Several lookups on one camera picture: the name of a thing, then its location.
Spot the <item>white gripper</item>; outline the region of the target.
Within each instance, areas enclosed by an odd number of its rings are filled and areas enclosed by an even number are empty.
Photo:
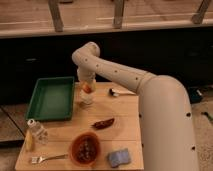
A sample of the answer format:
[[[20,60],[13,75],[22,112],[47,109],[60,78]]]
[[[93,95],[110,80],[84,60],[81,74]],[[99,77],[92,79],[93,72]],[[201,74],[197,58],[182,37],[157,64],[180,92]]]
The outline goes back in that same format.
[[[96,90],[96,79],[94,72],[79,67],[77,69],[77,76],[79,81],[89,83],[89,93],[93,93]]]

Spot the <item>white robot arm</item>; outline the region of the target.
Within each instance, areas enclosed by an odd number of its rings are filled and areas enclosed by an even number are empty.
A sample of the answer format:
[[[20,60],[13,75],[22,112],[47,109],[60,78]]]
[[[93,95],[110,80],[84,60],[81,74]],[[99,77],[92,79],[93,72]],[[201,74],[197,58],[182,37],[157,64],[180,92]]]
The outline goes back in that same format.
[[[190,100],[180,81],[104,60],[94,42],[75,50],[72,60],[79,80],[100,75],[138,95],[144,171],[199,171]]]

